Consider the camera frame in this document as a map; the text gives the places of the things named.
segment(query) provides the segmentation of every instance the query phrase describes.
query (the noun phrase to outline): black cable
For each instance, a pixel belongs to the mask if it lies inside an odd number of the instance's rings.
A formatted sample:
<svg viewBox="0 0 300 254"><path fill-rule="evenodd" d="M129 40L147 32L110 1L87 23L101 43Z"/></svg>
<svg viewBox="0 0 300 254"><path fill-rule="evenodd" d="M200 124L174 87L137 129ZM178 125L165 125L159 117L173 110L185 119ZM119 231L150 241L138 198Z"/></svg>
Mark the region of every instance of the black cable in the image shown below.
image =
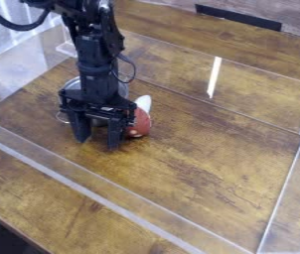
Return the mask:
<svg viewBox="0 0 300 254"><path fill-rule="evenodd" d="M7 27L8 29L16 30L16 31L30 31L35 28L38 28L43 22L46 21L48 14L50 14L50 9L46 9L43 14L40 15L39 19L36 22L28 24L28 25L19 25L8 21L1 15L0 15L0 24Z"/></svg>
<svg viewBox="0 0 300 254"><path fill-rule="evenodd" d="M137 66L135 66L133 60L127 56L125 56L123 54L119 54L117 58L121 59L122 61L125 61L126 63L131 64L131 66L134 68L134 72L131 74L131 78L127 81L121 80L118 74L113 70L113 64L114 64L114 62L113 62L111 63L111 72L113 72L113 75L118 79L119 82L122 82L122 83L130 83L134 80L134 78L135 78Z"/></svg>

